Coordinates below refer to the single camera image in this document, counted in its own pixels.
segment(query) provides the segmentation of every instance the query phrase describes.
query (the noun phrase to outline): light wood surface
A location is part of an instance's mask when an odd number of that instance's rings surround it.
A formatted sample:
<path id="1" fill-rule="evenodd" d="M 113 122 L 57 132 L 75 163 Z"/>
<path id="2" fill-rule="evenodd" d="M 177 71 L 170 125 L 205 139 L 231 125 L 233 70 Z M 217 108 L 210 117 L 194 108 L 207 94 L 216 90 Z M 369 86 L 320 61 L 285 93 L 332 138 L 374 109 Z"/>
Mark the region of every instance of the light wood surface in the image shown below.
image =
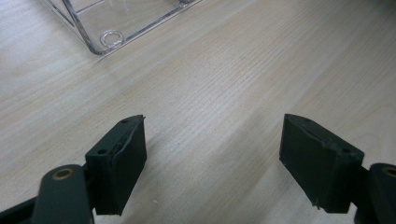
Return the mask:
<path id="1" fill-rule="evenodd" d="M 283 116 L 396 163 L 396 2 L 204 0 L 106 57 L 39 1 L 0 3 L 0 210 L 147 118 L 122 217 L 97 223 L 353 223 L 312 207 L 278 160 Z"/>

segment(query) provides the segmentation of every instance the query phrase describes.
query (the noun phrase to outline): transparent plastic ring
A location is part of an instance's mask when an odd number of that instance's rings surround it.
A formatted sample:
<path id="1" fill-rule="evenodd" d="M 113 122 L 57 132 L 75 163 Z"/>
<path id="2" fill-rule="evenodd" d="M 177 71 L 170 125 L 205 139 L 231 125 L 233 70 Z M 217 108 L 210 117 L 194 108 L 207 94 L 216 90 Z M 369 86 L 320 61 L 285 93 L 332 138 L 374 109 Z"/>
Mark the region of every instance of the transparent plastic ring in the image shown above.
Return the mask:
<path id="1" fill-rule="evenodd" d="M 118 37 L 118 40 L 116 40 L 116 41 L 113 42 L 113 43 L 109 43 L 109 42 L 106 40 L 106 38 L 107 38 L 109 35 L 115 35 L 115 36 L 117 36 L 117 37 Z M 102 34 L 101 38 L 100 38 L 100 42 L 101 42 L 104 46 L 106 46 L 106 47 L 108 47 L 108 48 L 111 48 L 111 49 L 116 49 L 117 47 L 121 46 L 122 43 L 123 43 L 123 41 L 124 41 L 124 39 L 123 39 L 122 33 L 121 33 L 120 31 L 116 31 L 116 30 L 108 30 L 108 31 L 105 31 L 105 32 Z"/>

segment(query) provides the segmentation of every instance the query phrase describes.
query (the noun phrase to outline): screw hole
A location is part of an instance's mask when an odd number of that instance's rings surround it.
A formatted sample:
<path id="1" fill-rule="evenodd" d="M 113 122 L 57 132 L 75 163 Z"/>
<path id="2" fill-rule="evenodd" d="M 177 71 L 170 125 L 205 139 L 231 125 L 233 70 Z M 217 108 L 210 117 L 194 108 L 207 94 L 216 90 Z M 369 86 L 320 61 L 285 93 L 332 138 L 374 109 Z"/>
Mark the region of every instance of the screw hole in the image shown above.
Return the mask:
<path id="1" fill-rule="evenodd" d="M 73 174 L 73 169 L 65 168 L 60 171 L 57 171 L 55 174 L 52 175 L 52 179 L 54 180 L 63 180 L 70 177 Z"/>
<path id="2" fill-rule="evenodd" d="M 383 171 L 390 176 L 396 177 L 396 168 L 394 167 L 384 167 Z"/>
<path id="3" fill-rule="evenodd" d="M 107 153 L 107 150 L 106 149 L 100 149 L 99 151 L 98 151 L 98 154 L 99 155 L 103 155 L 103 154 L 106 154 Z"/>

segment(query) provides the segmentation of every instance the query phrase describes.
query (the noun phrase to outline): wooden table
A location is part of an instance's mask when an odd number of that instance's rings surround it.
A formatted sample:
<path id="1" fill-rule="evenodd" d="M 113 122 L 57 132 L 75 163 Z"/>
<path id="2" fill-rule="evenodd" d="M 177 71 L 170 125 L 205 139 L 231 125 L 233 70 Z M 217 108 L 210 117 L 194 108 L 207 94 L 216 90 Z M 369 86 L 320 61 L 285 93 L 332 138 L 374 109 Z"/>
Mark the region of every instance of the wooden table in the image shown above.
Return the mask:
<path id="1" fill-rule="evenodd" d="M 395 1 L 204 0 L 106 57 L 39 1 L 3 0 L 0 19 L 0 210 L 137 114 L 145 169 L 123 216 L 96 223 L 353 223 L 279 162 L 285 113 L 366 168 L 396 163 Z"/>

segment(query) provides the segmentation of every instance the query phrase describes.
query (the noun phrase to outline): clear plastic container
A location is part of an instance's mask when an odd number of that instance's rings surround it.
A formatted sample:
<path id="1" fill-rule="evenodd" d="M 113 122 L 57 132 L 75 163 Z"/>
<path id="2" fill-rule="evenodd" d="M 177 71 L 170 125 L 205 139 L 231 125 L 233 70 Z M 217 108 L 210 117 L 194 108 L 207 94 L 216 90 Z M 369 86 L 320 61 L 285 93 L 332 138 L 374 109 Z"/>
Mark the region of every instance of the clear plastic container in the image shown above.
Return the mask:
<path id="1" fill-rule="evenodd" d="M 201 0 L 42 0 L 90 49 L 102 55 Z"/>

